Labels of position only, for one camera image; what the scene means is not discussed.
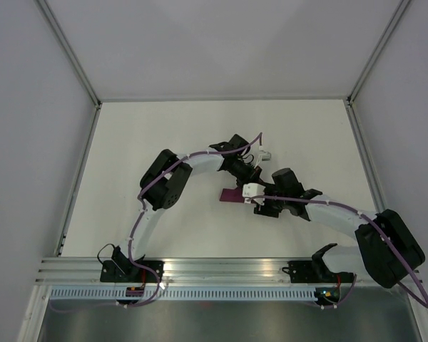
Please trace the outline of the purple cloth napkin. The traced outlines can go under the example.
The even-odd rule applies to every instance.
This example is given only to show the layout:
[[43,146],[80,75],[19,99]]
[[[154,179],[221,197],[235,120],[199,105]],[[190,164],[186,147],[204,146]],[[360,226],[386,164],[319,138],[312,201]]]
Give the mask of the purple cloth napkin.
[[240,187],[236,187],[235,189],[224,188],[220,193],[221,202],[229,202],[229,203],[243,203],[243,190]]

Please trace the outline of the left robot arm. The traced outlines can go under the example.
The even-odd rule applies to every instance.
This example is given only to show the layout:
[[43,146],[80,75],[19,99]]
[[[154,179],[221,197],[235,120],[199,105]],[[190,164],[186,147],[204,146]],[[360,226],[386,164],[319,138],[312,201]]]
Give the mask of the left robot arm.
[[252,142],[235,134],[227,142],[210,145],[205,150],[175,154],[162,150],[141,178],[137,200],[141,209],[124,243],[114,247],[110,262],[113,271],[127,282],[137,280],[146,255],[148,240],[163,213],[180,199],[190,177],[210,172],[226,171],[235,178],[237,188],[258,183],[261,169],[245,161],[250,148],[263,145],[263,134]]

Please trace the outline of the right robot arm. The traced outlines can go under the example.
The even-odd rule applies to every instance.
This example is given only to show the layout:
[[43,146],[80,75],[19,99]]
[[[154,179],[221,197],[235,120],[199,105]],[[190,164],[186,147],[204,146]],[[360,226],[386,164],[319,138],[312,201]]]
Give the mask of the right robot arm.
[[272,174],[271,183],[243,187],[254,213],[279,217],[284,210],[308,222],[323,224],[354,240],[352,246],[332,242],[311,256],[311,272],[319,281],[354,275],[369,277],[390,289],[425,262],[425,255],[400,215],[391,209],[368,212],[306,190],[290,168]]

